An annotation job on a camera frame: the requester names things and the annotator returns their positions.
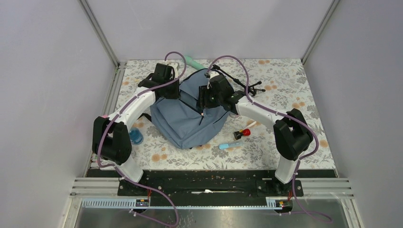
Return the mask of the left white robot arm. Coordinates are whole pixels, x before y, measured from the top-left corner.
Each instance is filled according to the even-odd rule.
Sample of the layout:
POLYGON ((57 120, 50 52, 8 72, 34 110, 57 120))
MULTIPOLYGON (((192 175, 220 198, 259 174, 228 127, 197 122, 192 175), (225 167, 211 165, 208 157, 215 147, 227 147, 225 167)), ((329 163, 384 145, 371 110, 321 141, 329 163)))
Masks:
POLYGON ((99 159, 114 167, 126 180, 135 195, 147 191, 142 179, 143 170, 131 157, 132 143, 129 132, 135 121, 159 98, 179 97, 179 64, 158 63, 155 69, 137 86, 134 95, 119 109, 94 121, 92 151, 99 159))

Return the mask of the blue grey backpack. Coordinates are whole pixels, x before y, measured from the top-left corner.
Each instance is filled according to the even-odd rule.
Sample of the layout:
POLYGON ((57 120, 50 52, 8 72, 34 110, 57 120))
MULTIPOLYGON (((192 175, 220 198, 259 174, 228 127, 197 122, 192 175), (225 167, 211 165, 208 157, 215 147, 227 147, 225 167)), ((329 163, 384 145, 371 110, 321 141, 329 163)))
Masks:
POLYGON ((150 107, 148 119, 175 147, 191 149, 208 143, 223 128, 229 112, 223 107, 201 108, 198 89, 208 83, 207 69, 193 72, 179 84, 179 99, 160 98, 150 107))

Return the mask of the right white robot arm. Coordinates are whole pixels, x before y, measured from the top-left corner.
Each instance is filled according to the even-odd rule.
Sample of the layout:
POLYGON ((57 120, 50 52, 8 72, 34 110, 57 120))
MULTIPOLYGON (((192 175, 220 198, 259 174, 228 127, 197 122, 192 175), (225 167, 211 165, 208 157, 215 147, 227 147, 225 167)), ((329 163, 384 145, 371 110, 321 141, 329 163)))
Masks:
POLYGON ((199 106, 222 107, 227 112, 251 118, 273 129, 280 159, 272 188, 277 195, 286 195, 291 190, 297 162, 314 139, 303 114, 298 109, 282 113, 265 107, 247 93, 235 91, 222 74, 206 73, 205 77, 208 82, 199 88, 199 106))

